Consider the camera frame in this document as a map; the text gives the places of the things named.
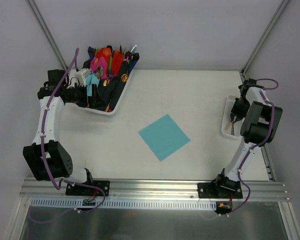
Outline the light blue paper napkin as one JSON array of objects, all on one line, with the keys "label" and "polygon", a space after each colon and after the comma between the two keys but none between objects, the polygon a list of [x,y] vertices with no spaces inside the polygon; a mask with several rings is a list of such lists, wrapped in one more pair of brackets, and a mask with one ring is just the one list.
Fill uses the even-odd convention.
[{"label": "light blue paper napkin", "polygon": [[191,141],[169,114],[144,127],[138,134],[160,162]]}]

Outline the wooden handled spoon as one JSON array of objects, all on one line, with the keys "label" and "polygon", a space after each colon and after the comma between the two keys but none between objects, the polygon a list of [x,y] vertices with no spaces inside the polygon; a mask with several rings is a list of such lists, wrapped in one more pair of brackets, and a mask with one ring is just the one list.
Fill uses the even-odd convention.
[{"label": "wooden handled spoon", "polygon": [[234,120],[231,120],[229,123],[228,123],[228,125],[227,125],[227,130],[229,129],[229,128],[231,128],[231,129],[233,129],[234,128]]}]

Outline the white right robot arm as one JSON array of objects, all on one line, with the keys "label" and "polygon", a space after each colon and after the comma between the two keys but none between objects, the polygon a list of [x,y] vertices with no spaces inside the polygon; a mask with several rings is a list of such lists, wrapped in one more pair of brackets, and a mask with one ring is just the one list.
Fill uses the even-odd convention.
[{"label": "white right robot arm", "polygon": [[275,137],[283,109],[267,97],[279,83],[271,78],[248,79],[238,88],[240,97],[230,111],[231,122],[241,121],[241,141],[230,163],[212,181],[212,191],[218,198],[241,199],[243,173],[256,153]]}]

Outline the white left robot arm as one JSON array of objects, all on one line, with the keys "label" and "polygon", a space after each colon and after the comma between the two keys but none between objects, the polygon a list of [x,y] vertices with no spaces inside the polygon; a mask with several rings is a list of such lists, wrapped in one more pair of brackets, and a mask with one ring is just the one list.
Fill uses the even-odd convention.
[{"label": "white left robot arm", "polygon": [[67,103],[81,108],[101,107],[99,94],[89,96],[85,86],[43,86],[37,93],[40,116],[32,144],[23,148],[23,156],[37,181],[50,181],[60,189],[64,181],[77,185],[83,195],[94,191],[95,184],[87,168],[74,167],[72,158],[60,143],[62,113]]}]

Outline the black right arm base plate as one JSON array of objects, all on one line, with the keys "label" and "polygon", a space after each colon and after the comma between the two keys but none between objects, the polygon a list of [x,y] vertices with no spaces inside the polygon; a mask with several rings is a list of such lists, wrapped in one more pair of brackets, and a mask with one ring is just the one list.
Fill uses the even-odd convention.
[{"label": "black right arm base plate", "polygon": [[197,193],[200,199],[242,199],[241,184],[237,181],[231,185],[214,185],[212,182],[199,182]]}]

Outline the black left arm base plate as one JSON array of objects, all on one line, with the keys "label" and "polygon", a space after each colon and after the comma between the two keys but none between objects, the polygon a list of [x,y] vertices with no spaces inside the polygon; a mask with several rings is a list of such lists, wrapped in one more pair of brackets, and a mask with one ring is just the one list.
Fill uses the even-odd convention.
[{"label": "black left arm base plate", "polygon": [[109,196],[110,191],[110,181],[109,180],[94,180],[92,186],[97,187],[98,189],[85,187],[81,185],[71,185],[67,184],[65,194],[67,196],[93,196],[95,194],[96,197],[103,196],[102,191],[105,196]]}]

